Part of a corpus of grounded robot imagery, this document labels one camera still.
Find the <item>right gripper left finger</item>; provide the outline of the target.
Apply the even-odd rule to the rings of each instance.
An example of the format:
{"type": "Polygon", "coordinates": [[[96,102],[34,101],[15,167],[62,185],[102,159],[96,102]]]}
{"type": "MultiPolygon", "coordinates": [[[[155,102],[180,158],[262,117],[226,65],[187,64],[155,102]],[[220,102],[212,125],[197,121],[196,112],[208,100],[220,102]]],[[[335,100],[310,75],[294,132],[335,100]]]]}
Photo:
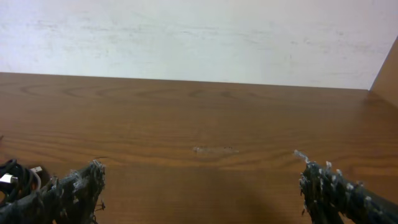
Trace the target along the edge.
{"type": "Polygon", "coordinates": [[[96,223],[95,211],[105,186],[105,165],[93,160],[62,179],[1,208],[2,224],[96,223]]]}

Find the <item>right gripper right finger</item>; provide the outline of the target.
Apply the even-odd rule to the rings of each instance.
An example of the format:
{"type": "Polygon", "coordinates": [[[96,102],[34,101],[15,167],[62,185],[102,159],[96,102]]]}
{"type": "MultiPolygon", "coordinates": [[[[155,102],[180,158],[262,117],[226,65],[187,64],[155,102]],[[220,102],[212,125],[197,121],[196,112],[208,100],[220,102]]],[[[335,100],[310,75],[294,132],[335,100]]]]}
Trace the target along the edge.
{"type": "Polygon", "coordinates": [[[346,217],[358,224],[397,224],[397,204],[366,189],[362,182],[349,181],[341,170],[333,172],[329,161],[322,167],[298,150],[294,155],[305,161],[299,186],[303,210],[312,223],[343,223],[346,217]]]}

